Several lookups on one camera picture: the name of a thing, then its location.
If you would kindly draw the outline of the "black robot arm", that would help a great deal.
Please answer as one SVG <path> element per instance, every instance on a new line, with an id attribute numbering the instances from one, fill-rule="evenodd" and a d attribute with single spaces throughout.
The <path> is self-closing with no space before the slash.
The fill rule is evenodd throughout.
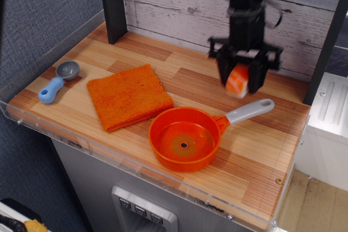
<path id="1" fill-rule="evenodd" d="M 228 95 L 256 93 L 269 69 L 281 68 L 283 49 L 264 41 L 264 0 L 229 0 L 229 37 L 209 39 L 209 56 L 217 60 Z"/>

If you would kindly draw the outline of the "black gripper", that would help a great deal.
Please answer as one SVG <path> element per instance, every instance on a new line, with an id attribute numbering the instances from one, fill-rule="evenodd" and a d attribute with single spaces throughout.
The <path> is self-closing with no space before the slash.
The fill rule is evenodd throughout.
<path id="1" fill-rule="evenodd" d="M 230 17 L 229 37 L 210 37 L 209 57 L 217 58 L 223 86 L 237 63 L 249 65 L 248 92 L 256 93 L 263 85 L 268 69 L 280 70 L 283 49 L 264 42 L 265 12 Z"/>

